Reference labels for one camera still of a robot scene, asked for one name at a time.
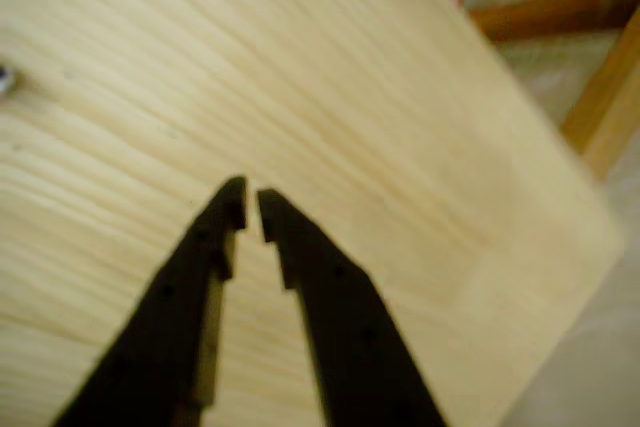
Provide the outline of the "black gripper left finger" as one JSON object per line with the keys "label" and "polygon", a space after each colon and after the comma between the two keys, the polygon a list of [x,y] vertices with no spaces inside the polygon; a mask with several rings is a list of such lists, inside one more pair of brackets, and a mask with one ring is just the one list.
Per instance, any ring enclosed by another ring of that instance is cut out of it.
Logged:
{"label": "black gripper left finger", "polygon": [[57,426],[198,426],[214,402],[224,285],[245,177],[221,185],[149,283]]}

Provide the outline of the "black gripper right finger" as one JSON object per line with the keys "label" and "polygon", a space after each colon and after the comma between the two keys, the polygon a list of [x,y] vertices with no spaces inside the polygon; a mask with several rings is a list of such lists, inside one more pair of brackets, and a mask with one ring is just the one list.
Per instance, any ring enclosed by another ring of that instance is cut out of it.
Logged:
{"label": "black gripper right finger", "polygon": [[281,193],[257,194],[264,238],[295,291],[326,425],[442,426],[368,274]]}

